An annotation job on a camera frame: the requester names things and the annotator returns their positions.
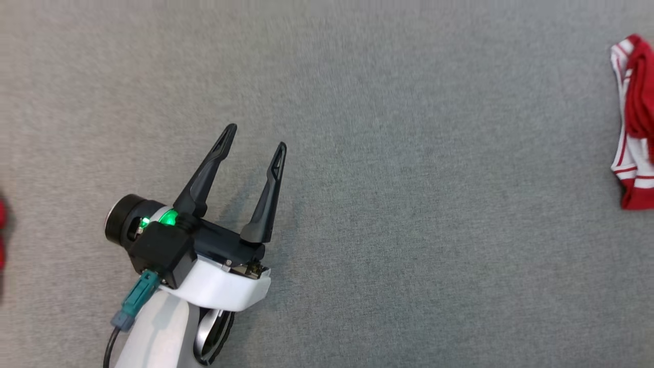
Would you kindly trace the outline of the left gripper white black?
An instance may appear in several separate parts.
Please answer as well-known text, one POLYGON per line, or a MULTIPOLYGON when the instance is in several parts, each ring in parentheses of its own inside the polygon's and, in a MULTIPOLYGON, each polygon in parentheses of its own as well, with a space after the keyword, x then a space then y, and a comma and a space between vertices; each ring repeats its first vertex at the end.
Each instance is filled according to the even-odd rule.
POLYGON ((127 251, 150 223, 180 227, 194 238, 198 256, 178 289, 161 280, 163 291, 201 308, 240 312, 261 301, 271 284, 270 270, 260 262, 271 241, 276 207, 287 157, 280 142, 266 171, 266 184, 250 221, 240 233, 199 219, 205 216, 206 199, 222 161, 229 155, 236 124, 229 124, 187 182, 173 208, 137 195, 117 201, 105 219, 106 238, 127 251), (189 215, 178 215, 177 212, 189 215))

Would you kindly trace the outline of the red shorts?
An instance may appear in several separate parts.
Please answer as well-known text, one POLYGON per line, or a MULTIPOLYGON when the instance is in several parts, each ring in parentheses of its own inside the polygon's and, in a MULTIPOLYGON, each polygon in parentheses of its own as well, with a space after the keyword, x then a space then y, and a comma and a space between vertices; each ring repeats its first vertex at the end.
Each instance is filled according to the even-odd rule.
POLYGON ((5 202, 0 198, 0 271, 4 270, 6 264, 5 229, 8 221, 8 213, 5 202))

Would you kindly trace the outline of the red white basketball jersey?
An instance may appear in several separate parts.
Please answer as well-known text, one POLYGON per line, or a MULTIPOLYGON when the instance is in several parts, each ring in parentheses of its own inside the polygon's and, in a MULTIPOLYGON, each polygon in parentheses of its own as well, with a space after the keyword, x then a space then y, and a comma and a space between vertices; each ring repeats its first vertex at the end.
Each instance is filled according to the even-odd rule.
POLYGON ((654 210, 654 48, 638 34, 611 47, 620 137, 611 165, 624 210, 654 210))

